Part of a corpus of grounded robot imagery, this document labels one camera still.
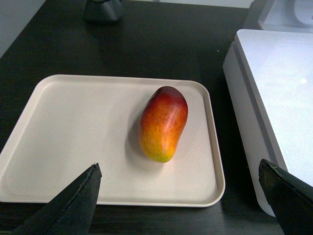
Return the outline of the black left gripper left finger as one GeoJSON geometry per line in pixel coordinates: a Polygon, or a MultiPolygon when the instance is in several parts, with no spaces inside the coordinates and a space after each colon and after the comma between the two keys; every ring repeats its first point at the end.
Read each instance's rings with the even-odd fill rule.
{"type": "Polygon", "coordinates": [[[99,164],[91,165],[11,234],[88,234],[98,200],[101,177],[99,164]]]}

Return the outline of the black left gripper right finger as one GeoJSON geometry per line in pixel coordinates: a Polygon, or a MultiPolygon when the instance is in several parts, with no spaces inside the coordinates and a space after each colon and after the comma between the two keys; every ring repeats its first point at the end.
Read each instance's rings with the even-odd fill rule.
{"type": "Polygon", "coordinates": [[[313,233],[313,187],[266,159],[259,164],[265,198],[286,235],[313,233]]]}

